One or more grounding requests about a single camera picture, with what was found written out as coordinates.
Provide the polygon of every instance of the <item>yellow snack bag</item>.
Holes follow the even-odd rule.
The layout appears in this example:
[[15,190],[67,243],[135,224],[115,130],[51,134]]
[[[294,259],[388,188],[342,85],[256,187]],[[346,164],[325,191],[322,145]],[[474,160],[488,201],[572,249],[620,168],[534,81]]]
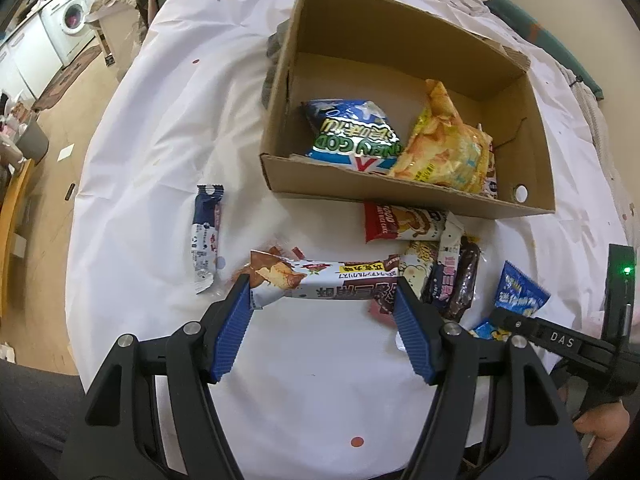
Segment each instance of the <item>yellow snack bag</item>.
[[440,81],[427,79],[427,103],[388,176],[479,193],[491,137],[464,124]]

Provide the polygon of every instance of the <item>dark gray pants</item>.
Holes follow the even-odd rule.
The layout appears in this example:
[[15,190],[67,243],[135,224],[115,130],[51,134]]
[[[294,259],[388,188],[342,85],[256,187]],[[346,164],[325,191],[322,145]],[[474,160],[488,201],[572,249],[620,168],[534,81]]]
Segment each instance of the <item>dark gray pants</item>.
[[53,473],[58,471],[66,436],[83,399],[84,390],[77,376],[0,360],[0,403]]

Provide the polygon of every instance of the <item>washing machine door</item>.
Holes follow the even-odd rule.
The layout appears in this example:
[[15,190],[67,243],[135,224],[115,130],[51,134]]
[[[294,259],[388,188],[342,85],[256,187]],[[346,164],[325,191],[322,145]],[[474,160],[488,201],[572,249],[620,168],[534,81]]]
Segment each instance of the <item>washing machine door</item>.
[[82,0],[71,0],[60,12],[62,32],[70,36],[84,34],[86,5]]

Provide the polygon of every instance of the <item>human hand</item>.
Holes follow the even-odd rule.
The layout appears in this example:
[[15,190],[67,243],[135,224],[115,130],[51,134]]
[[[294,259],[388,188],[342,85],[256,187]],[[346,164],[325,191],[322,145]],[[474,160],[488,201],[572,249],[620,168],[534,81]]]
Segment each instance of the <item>human hand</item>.
[[596,471],[619,444],[629,429],[629,418],[629,412],[619,400],[612,404],[601,404],[574,422],[576,431],[595,437],[587,455],[589,474]]

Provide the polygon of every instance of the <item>white cabinet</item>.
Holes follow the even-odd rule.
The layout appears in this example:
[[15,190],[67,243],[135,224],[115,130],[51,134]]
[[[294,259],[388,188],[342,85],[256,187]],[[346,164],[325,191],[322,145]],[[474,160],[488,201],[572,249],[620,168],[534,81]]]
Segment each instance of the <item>white cabinet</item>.
[[22,78],[38,98],[62,68],[39,14],[23,23],[7,41]]
[[0,48],[0,88],[8,92],[13,99],[22,93],[22,102],[28,107],[35,101],[34,95],[18,72],[18,67],[6,45]]

